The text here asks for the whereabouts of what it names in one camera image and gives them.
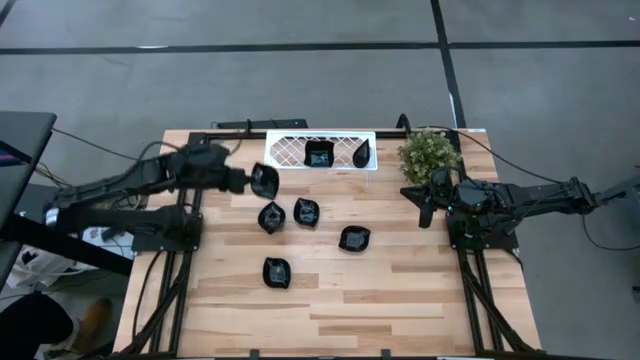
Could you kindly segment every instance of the wooden table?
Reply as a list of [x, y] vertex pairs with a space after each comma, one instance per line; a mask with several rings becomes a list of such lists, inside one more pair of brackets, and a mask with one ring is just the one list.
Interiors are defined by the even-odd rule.
[[[164, 141], [183, 145], [189, 132], [167, 131]], [[486, 133], [469, 134], [489, 145]], [[267, 200], [249, 189], [244, 196], [206, 191], [201, 209], [205, 233], [191, 267], [179, 356], [248, 356], [250, 349], [265, 356], [377, 356], [384, 348], [394, 356], [473, 354], [444, 212], [434, 214], [429, 229], [419, 229], [418, 208], [399, 194], [406, 186], [397, 155], [403, 143], [377, 140], [379, 168], [368, 174], [368, 185], [363, 172], [280, 171], [276, 202], [287, 221], [284, 232], [273, 235], [257, 224]], [[497, 181], [488, 152], [464, 137], [461, 148], [472, 178]], [[263, 152], [263, 140], [246, 140], [227, 164], [250, 172], [263, 161]], [[320, 205], [317, 229], [294, 222], [298, 197]], [[149, 206], [175, 201], [175, 194], [163, 193], [151, 197]], [[347, 225], [372, 231], [363, 253], [338, 248]], [[503, 251], [485, 255], [496, 305], [526, 342], [539, 347], [519, 265]], [[133, 314], [152, 257], [135, 259], [114, 351], [131, 341]], [[266, 257], [289, 261], [293, 277], [288, 290], [263, 284]], [[163, 267], [164, 255], [151, 272], [138, 330], [156, 307]], [[486, 315], [478, 307], [485, 347], [491, 348]], [[168, 348], [172, 319], [169, 309], [161, 350]]]

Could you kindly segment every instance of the white tray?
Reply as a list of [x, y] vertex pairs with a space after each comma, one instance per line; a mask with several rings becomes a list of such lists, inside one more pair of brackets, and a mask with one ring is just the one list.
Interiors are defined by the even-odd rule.
[[[312, 168], [304, 164], [304, 146], [307, 140], [328, 140], [334, 143], [332, 167]], [[369, 140], [371, 157], [367, 166], [359, 169], [353, 165], [353, 153], [366, 140]], [[277, 169], [377, 170], [376, 133], [371, 131], [269, 130], [264, 149], [264, 162]]]

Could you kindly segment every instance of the person's foot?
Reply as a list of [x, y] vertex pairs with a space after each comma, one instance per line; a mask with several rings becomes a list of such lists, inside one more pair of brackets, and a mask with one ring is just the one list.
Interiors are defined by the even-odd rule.
[[111, 300], [102, 298], [89, 305], [87, 312], [80, 320], [80, 329], [71, 351], [76, 354], [86, 354], [93, 349], [100, 331], [111, 317]]

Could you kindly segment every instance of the floor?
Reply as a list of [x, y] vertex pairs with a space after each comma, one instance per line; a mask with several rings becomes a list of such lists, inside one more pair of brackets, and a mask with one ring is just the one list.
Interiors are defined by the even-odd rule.
[[[458, 126], [487, 128], [492, 148], [511, 161], [557, 179], [578, 176], [594, 191], [637, 174], [640, 48], [534, 42], [638, 40], [640, 3], [440, 0], [439, 19], [433, 2], [0, 0], [13, 5], [0, 24], [0, 54], [31, 49], [0, 55], [0, 108], [54, 112], [59, 129], [130, 155], [167, 128], [246, 118], [386, 127], [405, 112], [414, 126], [451, 126], [455, 118]], [[226, 53], [201, 46], [366, 41], [421, 45]], [[475, 42], [518, 45], [471, 49]], [[42, 51], [164, 45], [183, 47], [135, 55]], [[72, 183], [128, 165], [57, 134], [43, 161]], [[540, 183], [502, 163], [498, 170], [504, 182]], [[592, 237], [612, 247], [638, 243], [640, 224], [625, 209], [619, 202], [589, 216]], [[518, 236], [546, 350], [616, 359], [640, 353], [640, 305], [631, 294], [640, 284], [640, 251], [595, 248], [575, 216], [528, 219]]]

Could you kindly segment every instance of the potted plant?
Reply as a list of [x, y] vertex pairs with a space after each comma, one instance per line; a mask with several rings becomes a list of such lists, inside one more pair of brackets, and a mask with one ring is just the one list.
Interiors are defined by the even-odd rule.
[[441, 166], [457, 167], [458, 154], [444, 133], [425, 130], [411, 134], [398, 148], [401, 169], [407, 181], [421, 185], [431, 179], [431, 173]]

